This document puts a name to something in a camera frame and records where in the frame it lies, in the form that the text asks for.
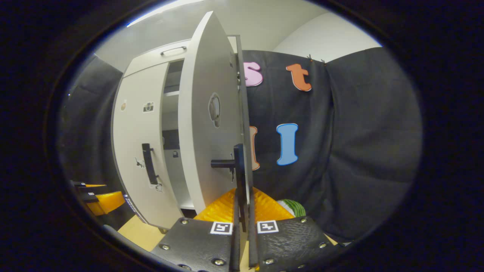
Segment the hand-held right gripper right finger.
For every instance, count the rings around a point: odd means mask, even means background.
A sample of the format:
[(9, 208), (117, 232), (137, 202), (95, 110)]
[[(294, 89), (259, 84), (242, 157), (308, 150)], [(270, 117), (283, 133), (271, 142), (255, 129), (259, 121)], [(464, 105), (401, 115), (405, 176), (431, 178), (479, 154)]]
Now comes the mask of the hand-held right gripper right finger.
[(338, 244), (309, 216), (295, 217), (261, 190), (249, 190), (249, 267), (257, 272), (317, 271)]

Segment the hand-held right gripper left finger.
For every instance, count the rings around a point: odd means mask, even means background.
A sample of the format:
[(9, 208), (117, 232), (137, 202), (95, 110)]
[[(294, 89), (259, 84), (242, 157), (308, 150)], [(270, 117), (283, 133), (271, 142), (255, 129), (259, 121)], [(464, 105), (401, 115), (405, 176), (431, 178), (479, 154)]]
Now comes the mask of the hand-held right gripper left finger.
[(151, 253), (192, 272), (237, 271), (237, 189), (197, 218), (179, 218)]

